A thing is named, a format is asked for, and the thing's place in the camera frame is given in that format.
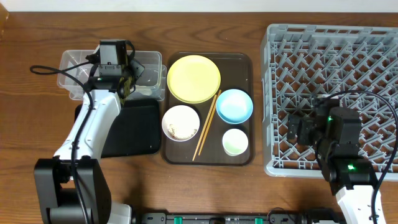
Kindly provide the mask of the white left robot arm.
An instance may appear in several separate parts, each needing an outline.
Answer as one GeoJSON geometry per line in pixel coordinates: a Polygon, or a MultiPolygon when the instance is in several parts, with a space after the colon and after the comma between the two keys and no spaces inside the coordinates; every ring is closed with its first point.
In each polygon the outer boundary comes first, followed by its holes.
{"type": "Polygon", "coordinates": [[[92,66],[82,83],[69,73],[33,65],[37,75],[62,74],[83,89],[83,103],[62,146],[51,159],[39,159],[34,179],[44,223],[132,223],[132,207],[113,202],[100,167],[109,130],[144,67],[127,51],[129,40],[102,40],[86,57],[92,66]]]}

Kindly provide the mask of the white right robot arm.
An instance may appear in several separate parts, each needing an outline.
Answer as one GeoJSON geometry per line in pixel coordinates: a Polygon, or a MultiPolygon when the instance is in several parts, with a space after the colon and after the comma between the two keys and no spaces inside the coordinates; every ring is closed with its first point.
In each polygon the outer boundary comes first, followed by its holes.
{"type": "Polygon", "coordinates": [[[359,155],[361,120],[357,111],[334,107],[314,118],[288,116],[287,139],[315,150],[346,223],[385,223],[373,165],[359,155]]]}

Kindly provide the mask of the white bowl with rice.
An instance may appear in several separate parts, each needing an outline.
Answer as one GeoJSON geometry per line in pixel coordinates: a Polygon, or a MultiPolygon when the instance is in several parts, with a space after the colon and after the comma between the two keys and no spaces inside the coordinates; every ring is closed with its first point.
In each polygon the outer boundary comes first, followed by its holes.
{"type": "Polygon", "coordinates": [[[177,105],[168,109],[162,118],[162,130],[171,140],[188,141],[196,135],[200,127],[198,113],[191,107],[177,105]]]}

